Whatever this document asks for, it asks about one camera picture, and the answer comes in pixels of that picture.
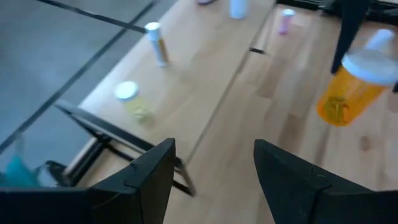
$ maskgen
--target pink bottle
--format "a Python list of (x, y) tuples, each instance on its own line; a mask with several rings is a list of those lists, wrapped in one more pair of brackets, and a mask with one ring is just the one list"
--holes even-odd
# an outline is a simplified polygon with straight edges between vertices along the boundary
[(282, 11), (282, 22), (279, 27), (279, 34), (285, 35), (289, 30), (290, 22), (294, 16), (295, 12), (292, 9), (284, 9)]

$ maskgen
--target gray carpet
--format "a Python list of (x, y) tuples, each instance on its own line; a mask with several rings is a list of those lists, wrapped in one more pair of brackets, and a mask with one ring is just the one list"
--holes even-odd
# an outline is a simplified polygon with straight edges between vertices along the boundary
[[(59, 0), (96, 14), (129, 22), (149, 0)], [(160, 0), (136, 25), (156, 21), (175, 0)], [(3, 142), (67, 82), (122, 27), (35, 0), (3, 0), (0, 7), (0, 142)], [(142, 37), (127, 31), (61, 97), (78, 105)], [(69, 164), (89, 139), (56, 108), (49, 108), (23, 134), (24, 160)], [(0, 155), (3, 170), (15, 153)]]

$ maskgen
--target small glass bottle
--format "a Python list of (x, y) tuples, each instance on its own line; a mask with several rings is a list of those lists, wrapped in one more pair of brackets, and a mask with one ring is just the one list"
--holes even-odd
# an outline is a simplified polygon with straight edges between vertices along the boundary
[(295, 12), (292, 9), (284, 9), (282, 11), (282, 22), (279, 27), (279, 34), (285, 35), (289, 31), (289, 25), (294, 17)]
[(169, 56), (167, 55), (166, 44), (160, 33), (160, 24), (158, 22), (150, 22), (145, 25), (145, 30), (155, 50), (157, 63), (161, 67), (166, 66), (169, 63)]
[(120, 83), (115, 89), (115, 95), (123, 103), (126, 111), (138, 122), (141, 123), (150, 118), (150, 113), (145, 107), (144, 100), (138, 94), (137, 83)]

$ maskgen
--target wooden table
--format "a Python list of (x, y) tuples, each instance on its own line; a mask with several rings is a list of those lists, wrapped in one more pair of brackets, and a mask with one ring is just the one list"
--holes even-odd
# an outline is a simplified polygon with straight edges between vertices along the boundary
[[(247, 18), (234, 20), (229, 1), (201, 7), (179, 0), (160, 20), (170, 66), (157, 66), (143, 37), (80, 108), (152, 144), (173, 137), (178, 157), (189, 160), (273, 5), (252, 0)], [(150, 125), (137, 123), (115, 98), (114, 89), (125, 81), (139, 85), (154, 117)]]
[[(315, 108), (331, 78), (340, 20), (295, 9), (289, 34), (280, 36), (283, 8), (251, 44), (266, 54), (249, 53), (188, 165), (198, 195), (172, 189), (164, 223), (273, 223), (253, 163), (256, 138), (371, 190), (398, 188), (398, 96), (386, 92), (351, 126), (324, 122)], [(376, 29), (398, 31), (366, 22), (353, 47)], [(388, 53), (398, 56), (397, 46), (396, 38)], [(94, 180), (116, 167), (102, 165)]]

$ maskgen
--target teal object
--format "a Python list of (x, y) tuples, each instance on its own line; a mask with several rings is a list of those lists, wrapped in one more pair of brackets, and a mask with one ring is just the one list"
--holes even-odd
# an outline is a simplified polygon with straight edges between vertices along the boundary
[(16, 154), (0, 178), (2, 187), (39, 187), (37, 173), (31, 171), (22, 158)]

